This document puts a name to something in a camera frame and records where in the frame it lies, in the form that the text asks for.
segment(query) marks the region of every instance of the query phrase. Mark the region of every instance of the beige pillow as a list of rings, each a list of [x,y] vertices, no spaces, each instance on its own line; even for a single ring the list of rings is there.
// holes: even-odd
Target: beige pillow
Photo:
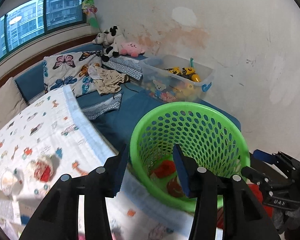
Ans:
[[[27,107],[13,78],[0,88],[0,130]]]

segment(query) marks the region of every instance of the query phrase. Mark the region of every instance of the pillow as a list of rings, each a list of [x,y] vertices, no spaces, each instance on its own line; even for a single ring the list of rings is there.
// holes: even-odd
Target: pillow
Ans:
[[[0,88],[0,130],[27,107],[13,78]]]
[[[70,85],[76,97],[97,90],[88,74],[91,64],[101,63],[101,51],[71,52],[43,58],[43,80],[46,93]]]

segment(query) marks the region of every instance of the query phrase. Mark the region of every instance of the pink plush toy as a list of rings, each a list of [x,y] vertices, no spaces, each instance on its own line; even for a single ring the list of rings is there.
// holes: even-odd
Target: pink plush toy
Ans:
[[[120,51],[121,55],[130,55],[131,57],[138,57],[139,54],[145,53],[144,48],[135,42],[127,42],[121,44],[122,49]]]

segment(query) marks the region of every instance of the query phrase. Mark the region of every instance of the transparent plastic box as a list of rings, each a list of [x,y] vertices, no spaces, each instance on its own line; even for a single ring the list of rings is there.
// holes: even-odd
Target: transparent plastic box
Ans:
[[[166,103],[175,101],[197,102],[212,85],[214,70],[194,63],[201,82],[193,82],[165,69],[178,66],[180,70],[190,67],[190,59],[173,55],[149,57],[139,61],[143,72],[143,86],[147,94]]]

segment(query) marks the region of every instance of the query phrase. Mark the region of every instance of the pink butterfly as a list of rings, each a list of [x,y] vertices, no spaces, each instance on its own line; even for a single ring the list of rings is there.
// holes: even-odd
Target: pink butterfly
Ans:
[[[58,67],[60,67],[63,64],[67,64],[70,67],[75,67],[74,61],[73,61],[73,56],[72,55],[67,55],[67,56],[59,56],[57,57],[57,62],[54,64],[52,69],[57,69]]]

